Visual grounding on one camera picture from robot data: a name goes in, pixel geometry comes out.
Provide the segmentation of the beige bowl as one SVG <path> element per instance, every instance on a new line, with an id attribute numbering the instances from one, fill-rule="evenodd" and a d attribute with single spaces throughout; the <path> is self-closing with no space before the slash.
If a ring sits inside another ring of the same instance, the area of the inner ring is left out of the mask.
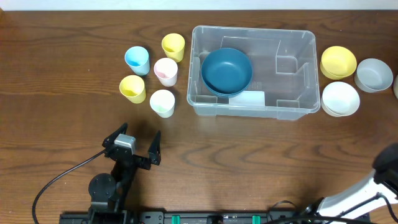
<path id="1" fill-rule="evenodd" d="M 394 92 L 395 97 L 398 99 L 398 75 L 396 75 L 396 77 L 394 79 L 393 92 Z"/>

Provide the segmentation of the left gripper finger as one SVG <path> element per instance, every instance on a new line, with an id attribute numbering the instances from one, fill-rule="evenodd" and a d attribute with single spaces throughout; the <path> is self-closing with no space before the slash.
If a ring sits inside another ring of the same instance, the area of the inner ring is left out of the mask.
<path id="1" fill-rule="evenodd" d="M 106 137 L 104 139 L 104 141 L 102 143 L 102 146 L 104 148 L 111 147 L 114 144 L 116 138 L 120 134 L 125 134 L 126 133 L 127 127 L 128 127 L 128 124 L 127 123 L 123 123 L 117 130 L 115 130 L 115 132 L 113 132 L 112 134 L 110 134 L 108 137 Z"/>
<path id="2" fill-rule="evenodd" d="M 161 140 L 161 131 L 158 131 L 157 134 L 155 135 L 154 140 L 150 145 L 150 148 L 148 149 L 150 162 L 157 166 L 161 162 L 160 140 Z"/>

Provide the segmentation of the grey bowl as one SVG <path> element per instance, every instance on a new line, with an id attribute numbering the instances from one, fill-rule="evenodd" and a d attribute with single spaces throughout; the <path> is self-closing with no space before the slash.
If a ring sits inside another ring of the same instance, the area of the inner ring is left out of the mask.
<path id="1" fill-rule="evenodd" d="M 382 60 L 367 58 L 359 63 L 354 82 L 359 89 L 375 93 L 388 89 L 393 82 L 393 72 Z"/>

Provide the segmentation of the white bowl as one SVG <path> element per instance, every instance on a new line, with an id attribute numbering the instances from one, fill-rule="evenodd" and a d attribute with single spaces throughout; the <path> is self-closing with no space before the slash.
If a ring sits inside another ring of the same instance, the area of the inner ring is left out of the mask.
<path id="1" fill-rule="evenodd" d="M 351 85 L 345 82 L 332 82 L 323 90 L 321 106 L 330 116 L 350 116 L 359 109 L 360 97 Z"/>

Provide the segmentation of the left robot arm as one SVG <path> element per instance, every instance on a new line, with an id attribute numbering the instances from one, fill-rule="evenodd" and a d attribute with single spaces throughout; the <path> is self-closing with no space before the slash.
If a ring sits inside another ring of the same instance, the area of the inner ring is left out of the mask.
<path id="1" fill-rule="evenodd" d="M 92 178 L 88 191 L 91 196 L 88 223 L 127 224 L 137 223 L 137 215 L 124 208 L 127 194 L 138 169 L 149 170 L 161 162 L 160 139 L 157 131 L 148 149 L 148 157 L 135 154 L 136 139 L 126 134 L 127 123 L 121 125 L 102 143 L 104 156 L 115 165 L 111 173 L 101 173 Z"/>

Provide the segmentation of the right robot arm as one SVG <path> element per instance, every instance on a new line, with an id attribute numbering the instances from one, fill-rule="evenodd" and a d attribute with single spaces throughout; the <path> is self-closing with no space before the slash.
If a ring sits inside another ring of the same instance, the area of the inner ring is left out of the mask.
<path id="1" fill-rule="evenodd" d="M 355 219 L 386 206 L 394 221 L 397 203 L 397 144 L 387 146 L 374 160 L 371 173 L 342 193 L 321 198 L 309 206 L 309 214 Z"/>

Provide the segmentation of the yellow bowl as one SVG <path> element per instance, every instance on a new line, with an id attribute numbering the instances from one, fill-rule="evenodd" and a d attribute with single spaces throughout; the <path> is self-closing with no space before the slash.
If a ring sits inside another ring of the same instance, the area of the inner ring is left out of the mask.
<path id="1" fill-rule="evenodd" d="M 322 53 L 320 70 L 329 79 L 341 80 L 346 78 L 352 75 L 356 68 L 356 57 L 345 47 L 332 46 Z"/>

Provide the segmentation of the dark blue bowl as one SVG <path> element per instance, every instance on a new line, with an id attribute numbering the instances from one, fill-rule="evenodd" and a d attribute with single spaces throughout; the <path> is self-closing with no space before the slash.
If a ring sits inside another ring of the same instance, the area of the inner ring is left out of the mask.
<path id="1" fill-rule="evenodd" d="M 212 94 L 214 94 L 215 96 L 220 97 L 220 98 L 233 98 L 233 97 L 235 97 L 235 96 L 238 96 L 238 95 L 242 94 L 243 91 L 246 91 L 246 90 L 247 90 L 247 88 L 243 88 L 243 89 L 241 89 L 241 90 L 239 90 L 239 91 L 232 92 L 232 93 L 220 93 L 220 92 L 218 92 L 218 91 L 212 89 L 212 88 L 211 88 L 209 85 L 207 85 L 206 83 L 204 83 L 204 85 L 206 86 L 206 88 L 207 88 Z"/>
<path id="2" fill-rule="evenodd" d="M 203 82 L 220 93 L 247 88 L 252 82 L 253 73 L 249 57 L 232 48 L 220 48 L 211 52 L 201 65 Z"/>

